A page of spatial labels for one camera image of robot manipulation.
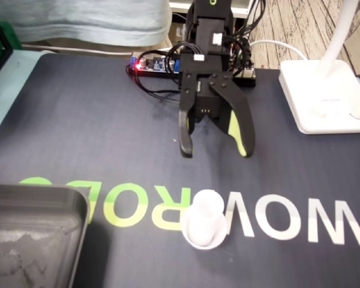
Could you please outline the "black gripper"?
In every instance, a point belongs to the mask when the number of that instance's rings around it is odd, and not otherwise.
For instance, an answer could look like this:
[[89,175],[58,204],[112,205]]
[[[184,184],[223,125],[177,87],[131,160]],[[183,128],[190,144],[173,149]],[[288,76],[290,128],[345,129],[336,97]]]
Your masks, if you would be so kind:
[[251,157],[255,149],[255,129],[247,96],[229,73],[199,77],[184,71],[179,102],[179,145],[184,158],[193,157],[191,134],[195,123],[207,116],[232,137],[241,156]]

